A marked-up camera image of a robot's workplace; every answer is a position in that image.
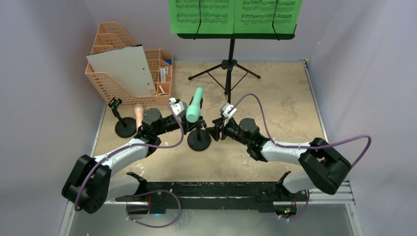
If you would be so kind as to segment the mint green toy microphone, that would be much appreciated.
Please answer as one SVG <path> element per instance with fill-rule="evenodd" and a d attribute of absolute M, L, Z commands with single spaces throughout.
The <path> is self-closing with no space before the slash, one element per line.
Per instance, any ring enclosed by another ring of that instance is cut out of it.
<path fill-rule="evenodd" d="M 203 87 L 197 87 L 191 103 L 186 110 L 186 120 L 195 123 L 201 114 L 202 99 L 204 95 Z"/>

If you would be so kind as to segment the pink toy microphone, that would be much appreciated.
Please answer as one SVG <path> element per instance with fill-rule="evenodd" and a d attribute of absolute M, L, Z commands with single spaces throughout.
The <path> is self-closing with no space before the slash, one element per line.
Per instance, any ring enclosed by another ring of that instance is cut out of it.
<path fill-rule="evenodd" d="M 138 130 L 139 127 L 142 125 L 142 121 L 144 118 L 144 107 L 142 104 L 135 104 L 134 105 L 134 113 L 135 113 L 135 120 L 136 120 L 136 129 Z"/>

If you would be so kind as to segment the black round microphone stand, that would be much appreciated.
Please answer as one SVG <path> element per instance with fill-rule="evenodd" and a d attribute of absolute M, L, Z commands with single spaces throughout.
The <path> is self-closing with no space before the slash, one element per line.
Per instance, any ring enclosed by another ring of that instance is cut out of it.
<path fill-rule="evenodd" d="M 118 112 L 118 107 L 122 104 L 122 100 L 120 98 L 116 99 L 113 97 L 108 106 L 110 107 L 114 117 L 118 119 L 118 122 L 115 125 L 115 133 L 121 138 L 129 138 L 136 134 L 136 120 L 132 117 L 124 117 L 120 116 Z"/>

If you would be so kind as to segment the peach plastic file organizer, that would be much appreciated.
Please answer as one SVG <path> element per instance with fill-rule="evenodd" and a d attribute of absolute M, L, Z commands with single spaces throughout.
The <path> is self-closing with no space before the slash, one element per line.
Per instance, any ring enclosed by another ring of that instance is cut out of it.
<path fill-rule="evenodd" d="M 173 55 L 164 49 L 145 50 L 116 22 L 100 23 L 85 75 L 109 102 L 164 106 L 172 97 Z"/>

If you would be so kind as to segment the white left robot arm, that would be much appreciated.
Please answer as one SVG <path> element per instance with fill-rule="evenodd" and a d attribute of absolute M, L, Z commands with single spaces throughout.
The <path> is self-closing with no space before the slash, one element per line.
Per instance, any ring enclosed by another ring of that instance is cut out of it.
<path fill-rule="evenodd" d="M 114 174 L 157 149 L 177 147 L 185 136 L 207 126 L 202 116 L 188 121 L 186 109 L 179 105 L 170 105 L 169 110 L 171 114 L 162 117 L 157 108 L 147 109 L 136 135 L 125 145 L 99 156 L 82 155 L 77 159 L 61 191 L 74 204 L 75 211 L 92 214 L 105 201 L 125 195 L 134 201 L 145 198 L 147 188 L 138 175 L 125 174 L 113 180 Z"/>

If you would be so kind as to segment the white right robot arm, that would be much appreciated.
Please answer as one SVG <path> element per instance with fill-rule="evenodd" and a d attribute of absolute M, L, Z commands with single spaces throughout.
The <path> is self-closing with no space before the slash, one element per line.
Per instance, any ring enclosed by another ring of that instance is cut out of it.
<path fill-rule="evenodd" d="M 318 188 L 322 192 L 334 195 L 352 169 L 350 162 L 334 148 L 322 149 L 327 145 L 322 138 L 297 146 L 294 143 L 282 143 L 277 146 L 270 138 L 260 133 L 254 119 L 244 118 L 236 123 L 233 118 L 213 120 L 213 127 L 206 131 L 215 141 L 227 137 L 246 146 L 250 157 L 263 162 L 286 162 L 302 166 L 299 172 L 285 174 L 276 187 L 277 196 L 282 200 L 290 199 L 301 190 Z"/>

